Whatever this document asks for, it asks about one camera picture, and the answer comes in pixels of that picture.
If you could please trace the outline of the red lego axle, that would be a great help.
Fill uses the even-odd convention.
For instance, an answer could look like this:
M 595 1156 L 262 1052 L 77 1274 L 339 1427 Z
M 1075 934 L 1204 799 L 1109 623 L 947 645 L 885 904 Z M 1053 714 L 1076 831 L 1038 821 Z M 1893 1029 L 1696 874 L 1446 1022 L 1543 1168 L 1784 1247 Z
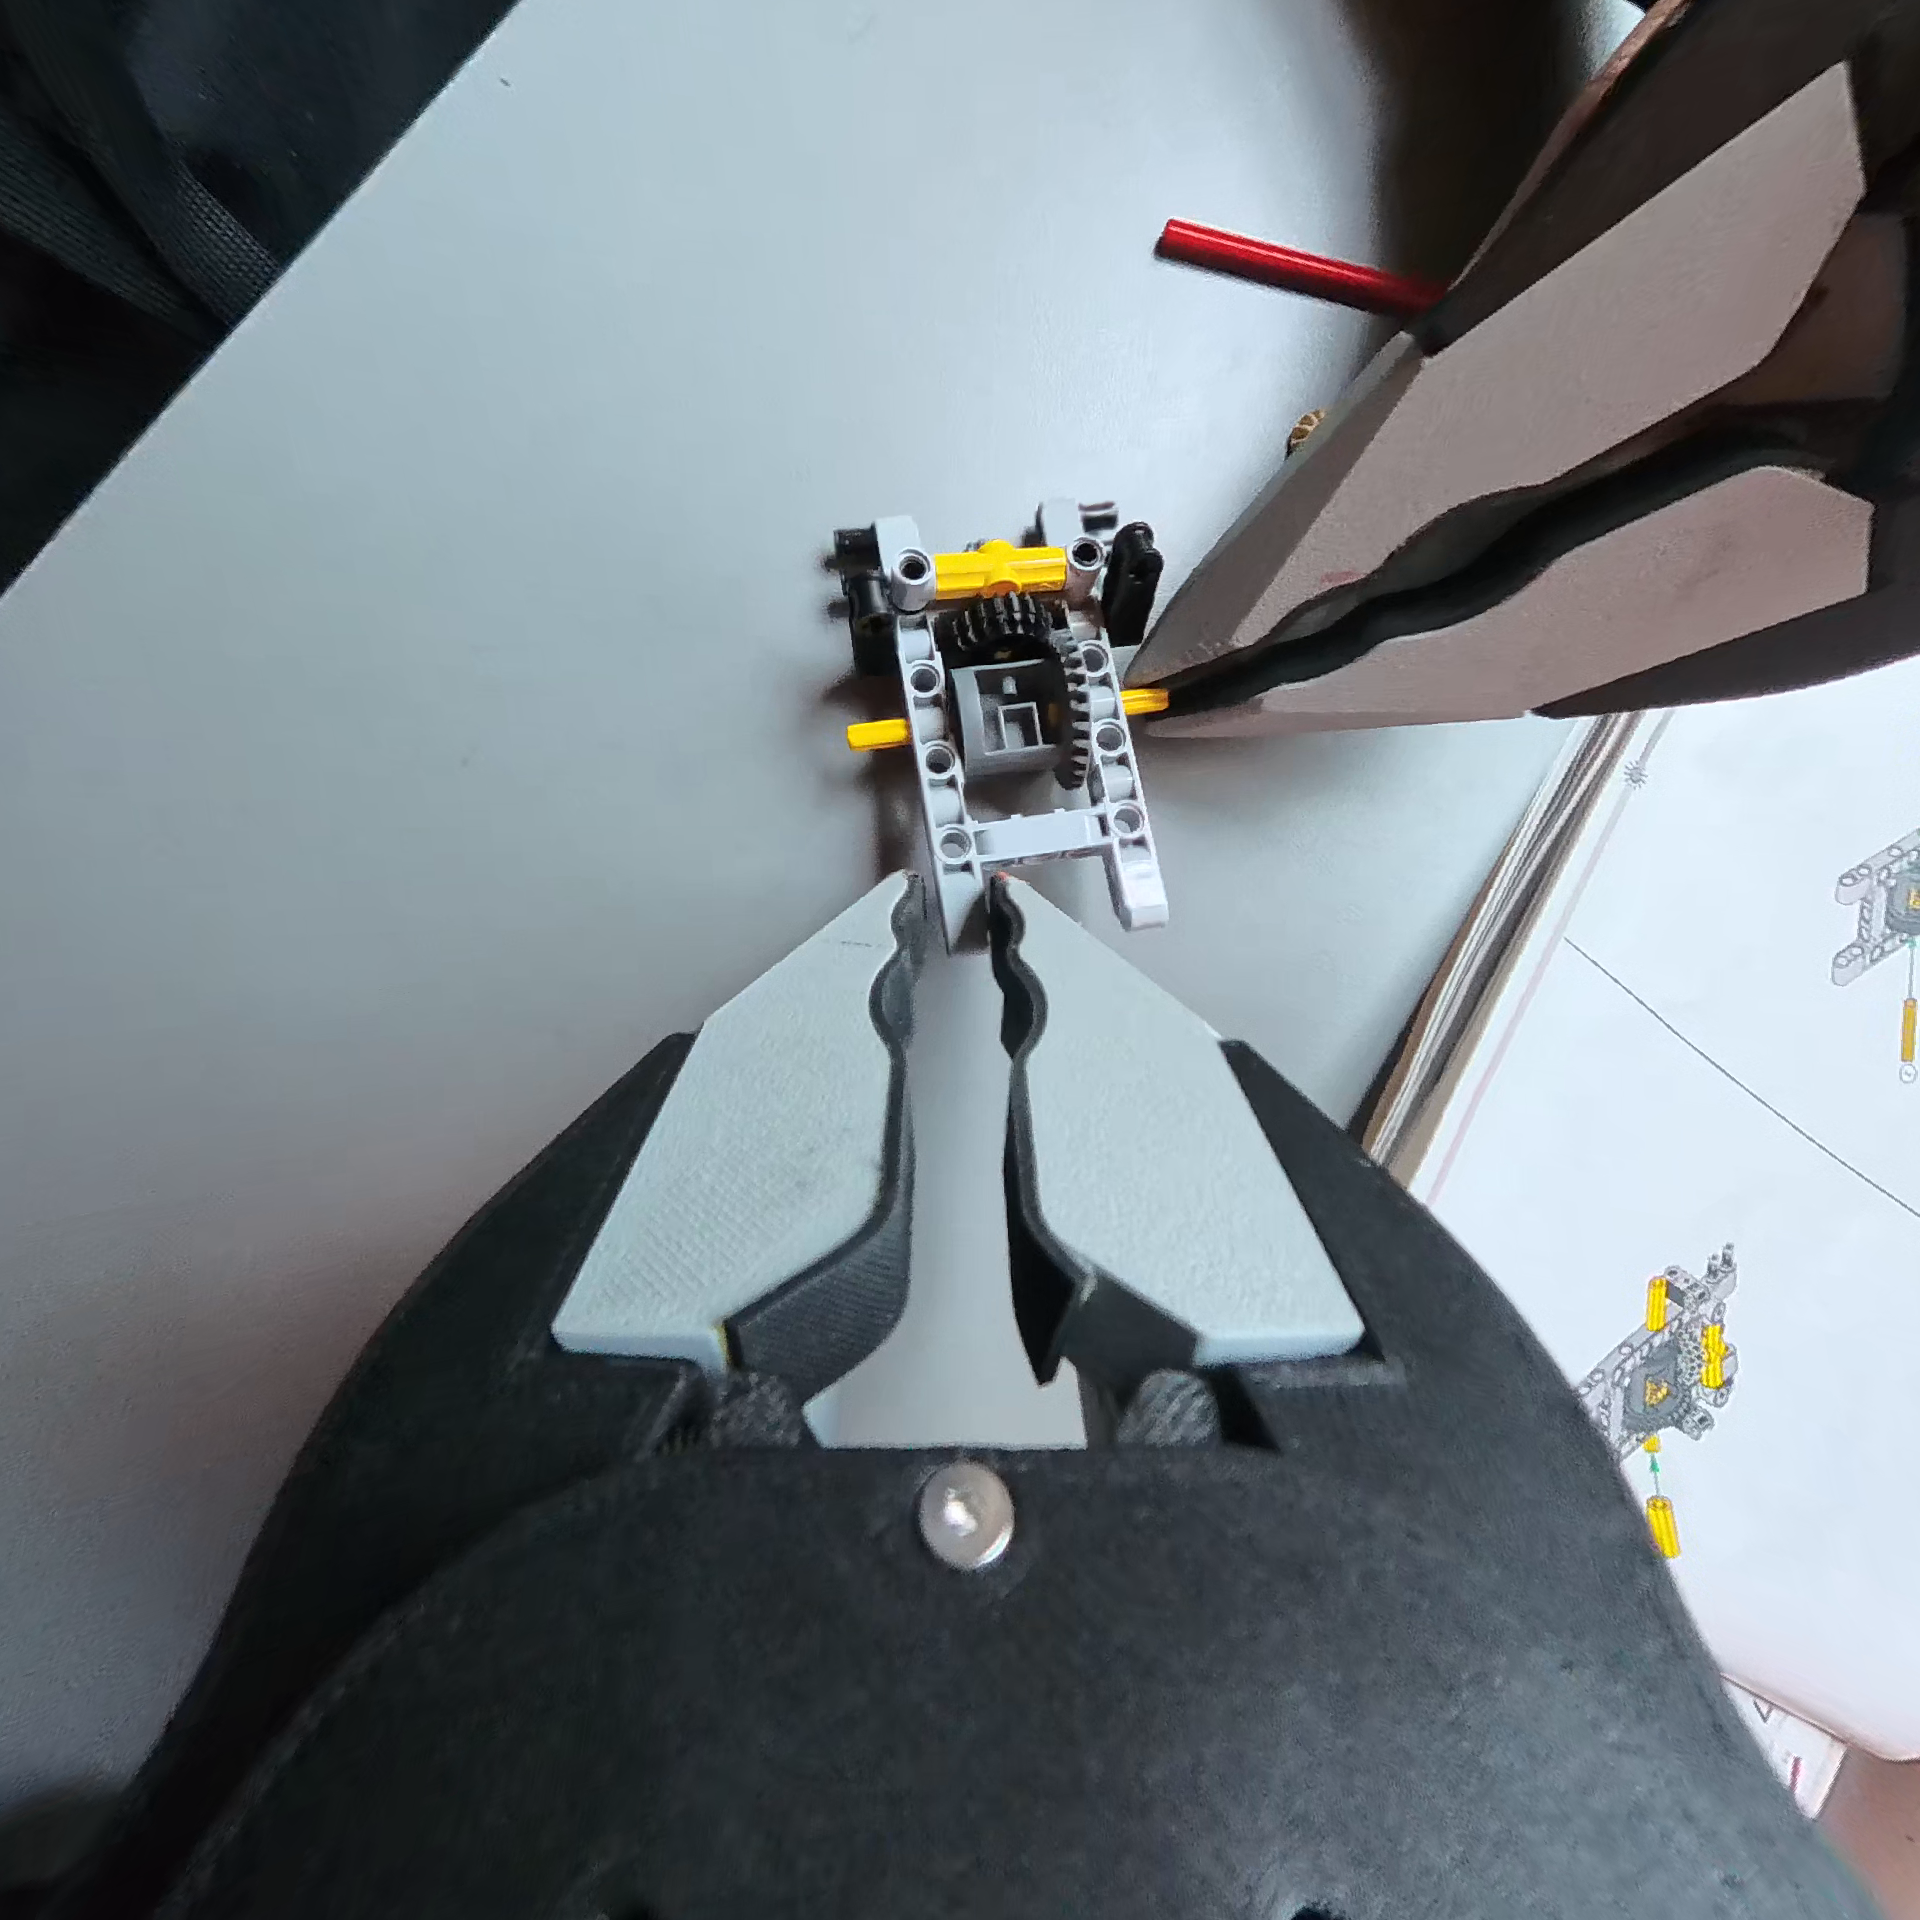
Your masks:
M 1446 292 L 1436 278 L 1385 272 L 1182 219 L 1164 224 L 1153 254 L 1174 266 L 1271 286 L 1399 325 L 1422 318 Z

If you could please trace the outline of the white lego instruction booklet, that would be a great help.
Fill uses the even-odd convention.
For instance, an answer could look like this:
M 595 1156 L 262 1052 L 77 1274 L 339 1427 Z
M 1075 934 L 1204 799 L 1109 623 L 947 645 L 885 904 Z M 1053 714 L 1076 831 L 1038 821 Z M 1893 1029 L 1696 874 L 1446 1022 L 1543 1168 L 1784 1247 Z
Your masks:
M 1574 1386 L 1806 1813 L 1915 1757 L 1915 660 L 1577 724 L 1366 1149 Z

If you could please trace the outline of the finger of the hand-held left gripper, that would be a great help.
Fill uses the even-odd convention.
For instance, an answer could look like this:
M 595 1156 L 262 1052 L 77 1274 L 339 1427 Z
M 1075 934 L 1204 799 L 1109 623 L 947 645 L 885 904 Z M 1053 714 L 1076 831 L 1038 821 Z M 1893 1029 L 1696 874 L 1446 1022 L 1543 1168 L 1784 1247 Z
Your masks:
M 1240 655 L 1448 512 L 1545 487 L 1756 368 L 1862 191 L 1830 64 L 1456 343 L 1399 336 L 1167 604 L 1136 679 Z
M 1598 534 L 1487 611 L 1381 639 L 1325 676 L 1152 722 L 1224 739 L 1502 719 L 1857 596 L 1872 506 L 1750 468 Z

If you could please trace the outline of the person's black clothing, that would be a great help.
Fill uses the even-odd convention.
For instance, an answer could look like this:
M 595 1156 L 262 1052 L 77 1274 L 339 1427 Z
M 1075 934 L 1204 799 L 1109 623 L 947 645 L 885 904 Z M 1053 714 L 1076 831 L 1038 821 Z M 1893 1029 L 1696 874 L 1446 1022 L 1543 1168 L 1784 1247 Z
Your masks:
M 3 5 L 3 584 L 510 7 Z

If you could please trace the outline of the grey lego gear frame assembly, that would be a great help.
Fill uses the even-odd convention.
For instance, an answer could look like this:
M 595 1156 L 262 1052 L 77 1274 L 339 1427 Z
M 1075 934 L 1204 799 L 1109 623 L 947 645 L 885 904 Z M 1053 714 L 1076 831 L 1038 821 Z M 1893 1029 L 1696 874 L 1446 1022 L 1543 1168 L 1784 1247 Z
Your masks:
M 1119 709 L 1164 555 L 1110 500 L 1039 503 L 1020 539 L 939 551 L 910 516 L 831 532 L 854 672 L 888 676 L 910 751 L 928 892 L 947 948 L 987 932 L 999 874 L 1093 860 L 1125 930 L 1167 924 L 1167 888 Z

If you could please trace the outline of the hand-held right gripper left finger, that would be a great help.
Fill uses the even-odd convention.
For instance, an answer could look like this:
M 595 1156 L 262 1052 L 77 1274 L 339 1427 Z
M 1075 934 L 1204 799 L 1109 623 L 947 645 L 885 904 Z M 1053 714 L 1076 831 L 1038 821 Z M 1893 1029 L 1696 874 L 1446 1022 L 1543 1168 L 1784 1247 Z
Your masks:
M 797 1400 L 876 1352 L 907 1293 L 923 942 L 900 871 L 704 1022 L 555 1314 L 563 1348 L 776 1375 Z

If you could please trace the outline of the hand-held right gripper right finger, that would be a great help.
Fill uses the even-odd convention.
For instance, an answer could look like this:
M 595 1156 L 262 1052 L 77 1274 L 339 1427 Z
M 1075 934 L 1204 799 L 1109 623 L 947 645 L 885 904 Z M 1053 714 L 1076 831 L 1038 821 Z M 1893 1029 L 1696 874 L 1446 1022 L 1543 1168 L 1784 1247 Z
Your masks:
M 1039 895 L 991 883 L 1009 1056 L 1003 1148 L 1014 1320 L 1038 1381 L 1318 1360 L 1359 1312 L 1227 1043 Z

